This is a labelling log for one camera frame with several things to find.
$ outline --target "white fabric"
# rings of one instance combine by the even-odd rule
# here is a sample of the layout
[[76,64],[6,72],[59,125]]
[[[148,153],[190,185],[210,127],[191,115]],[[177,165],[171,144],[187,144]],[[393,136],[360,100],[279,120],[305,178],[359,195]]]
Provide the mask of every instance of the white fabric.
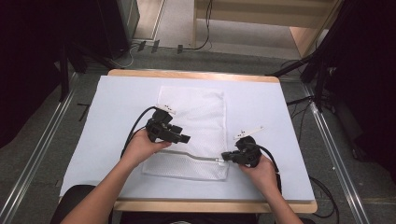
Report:
[[[223,91],[162,86],[159,105],[169,105],[176,114],[170,122],[191,137],[188,144],[173,144],[168,149],[193,156],[221,159],[227,150],[225,102]],[[227,177],[228,164],[198,161],[184,155],[156,153],[144,162],[142,172],[176,178],[221,180]]]

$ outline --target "forearm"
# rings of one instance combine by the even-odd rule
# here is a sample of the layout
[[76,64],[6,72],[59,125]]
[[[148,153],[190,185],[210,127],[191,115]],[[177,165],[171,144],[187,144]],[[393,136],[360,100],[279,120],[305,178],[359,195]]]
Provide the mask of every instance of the forearm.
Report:
[[271,207],[276,223],[302,223],[277,189],[265,192],[263,195]]
[[133,169],[132,164],[120,161],[62,223],[105,223]]

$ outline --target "wooden desk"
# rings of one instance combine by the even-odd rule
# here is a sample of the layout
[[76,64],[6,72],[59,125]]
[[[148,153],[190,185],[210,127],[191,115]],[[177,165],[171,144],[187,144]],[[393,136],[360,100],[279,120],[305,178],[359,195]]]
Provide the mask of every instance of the wooden desk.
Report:
[[[196,78],[231,81],[275,82],[276,77],[225,75],[216,73],[173,72],[173,71],[134,71],[111,70],[109,76],[122,77],[169,77],[169,78]],[[296,213],[314,213],[318,209],[316,201],[289,202],[291,209]],[[121,211],[157,211],[157,212],[217,212],[217,213],[269,213],[271,209],[267,203],[257,202],[209,202],[206,201],[117,201],[116,210]]]
[[[61,195],[69,189],[71,186],[78,184],[90,184],[96,185],[114,166],[115,163],[120,159],[119,150],[117,148],[121,147],[120,144],[123,144],[124,137],[123,134],[126,133],[126,129],[130,129],[130,122],[135,118],[136,113],[140,113],[138,111],[134,111],[128,105],[125,105],[125,102],[129,102],[129,105],[137,105],[137,101],[139,100],[141,103],[150,104],[153,99],[156,98],[156,91],[154,89],[157,88],[158,85],[172,85],[176,86],[177,83],[183,83],[183,85],[190,86],[199,86],[205,84],[206,88],[213,88],[214,86],[223,87],[228,86],[228,88],[223,87],[224,91],[228,92],[228,100],[235,100],[238,103],[234,105],[229,105],[228,115],[232,118],[235,113],[239,114],[239,110],[233,109],[235,106],[240,107],[240,100],[246,101],[246,98],[235,99],[237,94],[240,91],[235,91],[235,88],[241,88],[243,86],[249,85],[249,87],[262,87],[263,85],[267,86],[268,90],[276,90],[276,92],[272,92],[270,98],[267,97],[267,101],[269,99],[278,99],[279,101],[283,100],[283,95],[281,93],[281,89],[279,86],[279,80],[276,77],[259,77],[259,76],[241,76],[241,75],[226,75],[226,74],[216,74],[216,73],[197,73],[197,72],[175,72],[175,71],[134,71],[134,70],[111,70],[108,73],[109,76],[114,77],[156,77],[158,79],[150,79],[150,78],[134,78],[134,79],[122,79],[122,78],[109,78],[105,79],[109,81],[116,82],[102,82],[98,85],[98,92],[95,94],[95,98],[92,102],[90,114],[87,117],[87,122],[84,127],[84,131],[81,135],[81,138],[78,142],[78,148],[73,155],[72,160],[70,161],[69,167],[67,168],[66,175],[64,177],[64,184],[61,189]],[[190,79],[197,79],[196,82],[192,82]],[[221,82],[208,82],[207,80],[219,80]],[[109,98],[106,98],[103,102],[97,103],[95,100],[100,99],[101,97],[108,96],[109,94],[113,95]],[[127,95],[126,99],[122,99],[119,102],[117,101],[117,96],[119,95]],[[149,95],[150,99],[147,101],[144,99],[144,95]],[[122,107],[128,108],[126,112],[121,111]],[[285,118],[289,115],[286,105],[283,105],[282,102],[279,102],[277,105],[273,105],[273,108],[281,108],[272,109],[271,114],[265,116],[262,115],[263,118],[273,118],[269,119],[270,122],[273,120],[278,120],[274,115],[279,115],[279,118]],[[125,122],[125,118],[131,117],[131,120]],[[244,120],[248,122],[251,116],[247,116],[247,119]],[[251,118],[255,125],[257,125],[256,117]],[[273,125],[276,127],[279,126],[279,129],[285,130],[282,125],[278,125],[279,123],[268,124],[268,129],[271,127],[273,129]],[[284,146],[295,146],[292,147],[292,150],[285,150],[288,153],[288,157],[283,157],[286,160],[279,159],[276,161],[279,167],[285,168],[283,171],[283,175],[281,175],[282,179],[286,180],[284,183],[284,194],[289,194],[289,197],[292,199],[289,201],[291,208],[296,213],[314,213],[316,212],[318,206],[315,201],[315,197],[309,183],[309,179],[307,175],[303,175],[303,178],[295,177],[295,172],[298,171],[298,174],[303,173],[301,171],[305,171],[304,162],[302,160],[300,149],[298,148],[298,144],[296,141],[294,130],[292,129],[290,120],[287,122],[288,128],[285,132],[275,131],[275,132],[267,132],[268,138],[267,145],[271,144],[271,139],[275,139],[273,134],[282,132],[282,138],[288,138],[291,140],[295,140],[295,142],[288,141],[274,141],[274,144],[279,145],[279,148],[286,148]],[[235,131],[235,127],[233,125],[227,126],[230,134]],[[103,136],[106,133],[108,134],[106,138],[98,138],[98,136]],[[257,136],[256,140],[262,141],[262,139]],[[274,157],[276,158],[276,153],[280,153],[280,150],[273,151]],[[298,164],[291,164],[288,158],[293,157],[294,161],[300,161]],[[294,188],[294,184],[299,185],[300,187]],[[307,189],[301,190],[300,192],[305,195],[305,198],[313,199],[307,200],[302,199],[296,193],[299,189]],[[220,195],[216,195],[212,197],[212,191],[221,192]],[[130,179],[127,180],[127,183],[124,186],[123,191],[120,194],[120,198],[115,203],[115,209],[120,211],[156,211],[156,212],[216,212],[216,213],[269,213],[271,212],[270,207],[267,203],[260,198],[260,193],[254,188],[252,183],[249,181],[248,177],[245,176],[242,172],[240,172],[239,168],[235,166],[230,166],[229,176],[224,181],[201,181],[197,183],[196,181],[191,180],[177,180],[173,178],[166,177],[156,177],[149,175],[142,175],[139,173],[138,168],[136,168],[130,176]]]
[[[196,20],[205,19],[209,0],[194,0],[192,43]],[[289,26],[302,57],[331,24],[342,0],[214,0],[211,20]]]

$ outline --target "person's left hand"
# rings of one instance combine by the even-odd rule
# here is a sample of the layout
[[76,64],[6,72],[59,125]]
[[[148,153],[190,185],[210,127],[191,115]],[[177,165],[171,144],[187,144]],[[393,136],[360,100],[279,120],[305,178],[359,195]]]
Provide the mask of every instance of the person's left hand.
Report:
[[121,160],[136,167],[140,162],[145,161],[152,154],[165,147],[170,147],[171,145],[172,143],[165,141],[152,143],[149,140],[147,131],[143,129],[134,135],[128,147],[125,149]]

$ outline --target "wooden table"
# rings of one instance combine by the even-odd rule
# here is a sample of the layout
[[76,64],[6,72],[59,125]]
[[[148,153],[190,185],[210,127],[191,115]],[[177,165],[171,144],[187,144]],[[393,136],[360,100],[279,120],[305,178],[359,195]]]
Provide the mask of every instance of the wooden table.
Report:
[[[278,83],[276,77],[225,75],[216,73],[174,72],[174,71],[134,71],[111,70],[109,76],[121,77],[169,77],[169,78],[196,78],[211,80],[254,81]],[[289,202],[296,213],[314,213],[318,209],[316,201]],[[262,202],[219,202],[210,200],[118,200],[115,209],[120,211],[156,211],[156,212],[216,212],[216,213],[269,213],[271,209]]]
[[[205,19],[209,0],[194,0],[192,43],[197,19]],[[289,26],[302,57],[336,16],[342,0],[214,0],[211,20]]]

